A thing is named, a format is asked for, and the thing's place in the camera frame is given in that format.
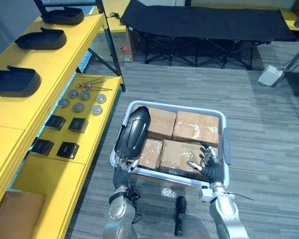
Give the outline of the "robot left five-finger hand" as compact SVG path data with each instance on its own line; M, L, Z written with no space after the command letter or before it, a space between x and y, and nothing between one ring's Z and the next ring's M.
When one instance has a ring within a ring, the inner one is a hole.
M133 170L135 170L139 164L139 160L135 159L129 162L126 158L121 158L119 156L115 157L115 166L113 174L113 184L115 189L121 186L129 186L129 178Z

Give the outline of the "robot right five-finger hand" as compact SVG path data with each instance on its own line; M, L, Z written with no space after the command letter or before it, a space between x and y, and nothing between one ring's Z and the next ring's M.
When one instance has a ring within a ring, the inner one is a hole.
M210 184L223 183L224 173L222 164L218 160L215 149L207 142L202 142L200 147L199 163L188 160L186 164L199 171Z

